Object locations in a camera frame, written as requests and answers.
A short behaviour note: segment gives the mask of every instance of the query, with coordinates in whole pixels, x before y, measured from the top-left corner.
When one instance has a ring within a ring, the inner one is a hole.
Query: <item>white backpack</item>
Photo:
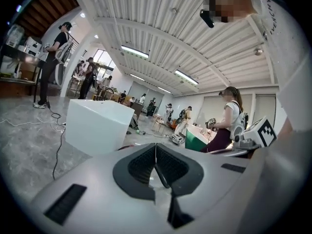
[[[72,46],[73,46],[73,42],[71,40],[69,40],[69,35],[68,33],[65,33],[66,34],[66,39],[67,39],[67,42],[64,43],[58,50],[56,50],[55,52],[55,59],[58,60],[59,63],[61,64],[64,64],[68,57],[69,57],[69,54],[70,54],[70,51],[72,49]]]
[[[246,115],[246,113],[242,112],[240,110],[238,103],[236,103],[235,101],[231,101],[231,103],[234,103],[239,108],[239,115],[236,118],[235,122],[230,127],[230,132],[231,132],[230,139],[234,140],[236,135],[245,131],[245,115]]]

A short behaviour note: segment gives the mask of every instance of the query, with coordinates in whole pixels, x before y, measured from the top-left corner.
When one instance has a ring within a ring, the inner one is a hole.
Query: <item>gray floor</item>
[[[69,98],[50,97],[51,110],[62,115],[59,123],[66,121]],[[0,122],[7,119],[17,125],[26,122],[55,121],[48,108],[35,109],[30,97],[8,98],[0,100]],[[141,145],[151,142],[170,143],[167,138],[152,130],[153,122],[145,116],[139,119],[140,130],[151,135],[138,135],[135,130],[125,137],[125,145]],[[166,128],[164,134],[173,131]],[[49,123],[26,124],[13,127],[7,122],[0,124],[0,168],[8,186],[22,199],[30,201],[45,185],[53,181],[52,170],[56,162],[56,151],[60,145],[61,132],[55,132]],[[62,147],[58,153],[58,165],[55,177],[61,176],[90,156],[66,143],[62,138]],[[156,205],[166,211],[169,208],[170,190],[165,189],[156,172],[151,175],[151,183],[156,191]]]

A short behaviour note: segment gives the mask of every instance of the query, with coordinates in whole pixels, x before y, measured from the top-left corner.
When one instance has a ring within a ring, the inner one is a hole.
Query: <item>person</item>
[[[254,22],[268,48],[280,89],[277,98],[287,115],[277,138],[287,137],[293,130],[310,130],[312,97],[298,95],[312,91],[312,54],[296,20],[272,0],[205,0],[204,4],[214,8],[222,22],[258,14],[260,21]]]
[[[209,125],[209,129],[217,128],[218,131],[214,139],[200,150],[202,153],[226,149],[231,144],[230,127],[235,123],[239,114],[244,110],[242,97],[237,88],[227,87],[220,93],[220,96],[222,96],[223,100],[226,102],[223,108],[223,118],[221,122]]]
[[[99,85],[97,86],[97,96],[99,96],[100,94],[102,96],[103,94],[102,90],[109,87],[112,78],[113,78],[112,76],[109,76],[100,81]]]
[[[135,102],[135,98],[134,98],[134,97],[132,97],[129,101],[130,101],[130,107],[132,107],[132,106],[133,106],[133,104],[134,104],[134,102]]]
[[[168,118],[169,118],[169,116],[170,116],[172,111],[173,111],[172,104],[169,103],[168,105],[166,105],[166,111],[165,111],[165,115],[164,115],[164,118],[163,118],[165,123],[168,121]]]
[[[184,129],[189,124],[189,121],[191,119],[191,110],[192,110],[191,106],[188,106],[188,108],[184,109],[185,111],[184,119],[182,119],[182,121],[176,126],[175,135],[180,136],[180,133],[183,133]]]
[[[120,95],[119,103],[122,104],[126,99],[126,91],[123,91],[123,93]]]
[[[40,100],[35,102],[33,106],[35,108],[45,108],[47,102],[47,93],[48,93],[48,81],[55,70],[56,65],[59,63],[55,58],[56,50],[58,50],[63,44],[69,40],[68,31],[72,27],[70,22],[63,23],[60,26],[60,33],[55,38],[54,43],[51,47],[44,48],[44,52],[48,52],[46,58],[46,63],[42,67],[41,80],[40,80]]]
[[[84,76],[86,76],[86,78],[84,79],[81,89],[80,89],[80,96],[78,99],[85,99],[87,96],[87,93],[90,89],[90,86],[93,82],[93,79],[95,77],[95,73],[96,73],[96,66],[93,63],[93,57],[90,57],[87,60],[87,70],[83,73]]]
[[[145,116],[145,117],[153,116],[154,111],[155,111],[155,109],[156,109],[155,104],[156,104],[156,98],[153,98],[153,99],[150,101],[150,103],[148,104],[147,113],[146,113],[146,116]]]
[[[144,101],[145,101],[145,96],[146,96],[146,94],[143,94],[143,95],[141,96],[140,101],[139,101],[140,104],[143,104],[143,103],[144,103]]]

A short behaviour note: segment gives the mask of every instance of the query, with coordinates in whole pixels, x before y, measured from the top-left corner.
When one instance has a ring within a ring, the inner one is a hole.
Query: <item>black t-shirt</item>
[[[69,35],[67,36],[67,33],[61,32],[58,34],[58,36],[55,38],[53,45],[58,41],[59,42],[59,47],[60,48],[63,44],[67,43],[67,38],[69,38]],[[55,51],[49,52],[48,54],[51,57],[55,57]]]

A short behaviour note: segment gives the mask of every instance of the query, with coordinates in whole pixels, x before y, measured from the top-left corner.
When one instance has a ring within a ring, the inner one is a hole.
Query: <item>shoe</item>
[[[33,107],[34,108],[45,108],[47,103],[43,104],[43,105],[39,105],[38,102],[34,102]]]

